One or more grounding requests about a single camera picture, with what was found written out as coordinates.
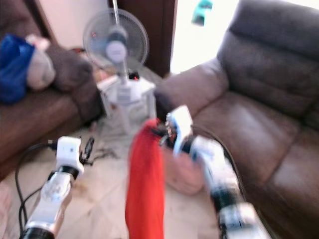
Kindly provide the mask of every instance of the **wire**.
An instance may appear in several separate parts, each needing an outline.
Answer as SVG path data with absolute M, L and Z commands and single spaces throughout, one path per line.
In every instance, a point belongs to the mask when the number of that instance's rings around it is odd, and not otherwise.
M 26 152 L 23 154 L 23 156 L 21 157 L 20 161 L 18 162 L 18 165 L 15 169 L 15 185 L 16 185 L 16 190 L 18 191 L 18 195 L 19 195 L 19 199 L 21 202 L 21 205 L 23 204 L 23 195 L 22 195 L 22 191 L 20 188 L 20 184 L 19 184 L 19 171 L 20 171 L 20 167 L 23 165 L 24 162 L 26 162 L 26 160 L 28 159 L 27 156 L 29 153 L 31 153 L 32 151 L 36 150 L 36 149 L 40 149 L 40 148 L 45 148 L 50 146 L 49 144 L 44 144 L 44 143 L 39 143 L 39 144 L 35 144 L 33 146 L 31 146 L 30 148 L 28 148 L 26 150 Z M 24 223 L 26 223 L 28 221 L 28 217 L 27 217 L 27 213 L 26 213 L 26 209 L 25 206 L 23 204 L 22 206 L 22 211 L 23 211 L 23 216 L 24 216 Z
M 229 159 L 229 161 L 231 163 L 231 166 L 233 167 L 233 170 L 235 171 L 235 174 L 236 174 L 236 176 L 238 178 L 238 184 L 239 184 L 240 192 L 241 192 L 244 200 L 246 201 L 246 191 L 245 191 L 245 188 L 244 188 L 243 181 L 242 181 L 242 179 L 241 179 L 241 177 L 239 175 L 239 171 L 238 171 L 237 166 L 235 164 L 235 160 L 233 158 L 233 155 L 231 154 L 231 152 L 227 148 L 226 144 L 220 139 L 220 137 L 218 137 L 216 134 L 214 134 L 212 131 L 210 131 L 206 127 L 198 125 L 198 124 L 193 124 L 192 127 L 193 128 L 197 128 L 197 129 L 203 131 L 204 133 L 208 134 L 214 140 L 218 141 L 221 144 L 221 146 L 224 148 L 224 152 L 226 153 L 226 157 Z
M 37 190 L 35 190 L 34 192 L 30 193 L 25 199 L 24 201 L 21 203 L 20 208 L 19 208 L 19 227 L 20 227 L 20 238 L 22 238 L 22 234 L 23 234 L 23 224 L 22 224 L 22 210 L 23 208 L 25 208 L 25 203 L 27 200 L 29 200 L 34 194 L 36 194 L 37 192 L 39 192 L 42 189 L 42 187 L 39 187 Z

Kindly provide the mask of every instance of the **blue bag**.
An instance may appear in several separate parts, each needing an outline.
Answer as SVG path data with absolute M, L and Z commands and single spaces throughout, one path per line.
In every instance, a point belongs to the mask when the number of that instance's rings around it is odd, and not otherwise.
M 7 34 L 0 48 L 0 102 L 12 104 L 26 93 L 27 70 L 34 46 L 24 39 Z

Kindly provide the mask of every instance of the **electric fan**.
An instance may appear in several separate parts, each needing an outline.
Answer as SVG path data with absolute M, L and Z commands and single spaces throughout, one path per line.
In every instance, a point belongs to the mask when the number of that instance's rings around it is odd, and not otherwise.
M 149 39 L 141 22 L 127 11 L 110 8 L 94 16 L 87 24 L 83 43 L 93 62 L 101 68 L 115 66 L 120 84 L 118 104 L 129 104 L 141 98 L 138 81 L 130 81 L 129 72 L 138 71 L 149 51 Z

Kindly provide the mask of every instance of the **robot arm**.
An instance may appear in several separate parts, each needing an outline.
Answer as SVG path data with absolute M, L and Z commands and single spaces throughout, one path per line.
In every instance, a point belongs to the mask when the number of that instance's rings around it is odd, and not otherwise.
M 81 139 L 61 137 L 57 142 L 56 172 L 44 184 L 40 200 L 27 221 L 22 239 L 55 239 L 63 223 L 64 212 L 72 199 L 71 189 L 90 156 L 94 139 L 80 153 Z
M 184 151 L 201 165 L 206 189 L 219 217 L 221 238 L 271 239 L 253 205 L 245 201 L 222 145 L 213 139 L 192 135 L 187 106 L 169 113 L 165 125 L 168 133 L 165 141 L 173 141 L 174 155 Z

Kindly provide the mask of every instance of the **red cloth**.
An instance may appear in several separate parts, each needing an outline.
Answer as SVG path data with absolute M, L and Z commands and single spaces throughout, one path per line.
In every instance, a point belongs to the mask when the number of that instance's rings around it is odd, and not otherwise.
M 146 122 L 133 141 L 125 220 L 130 239 L 163 239 L 164 176 L 159 137 Z

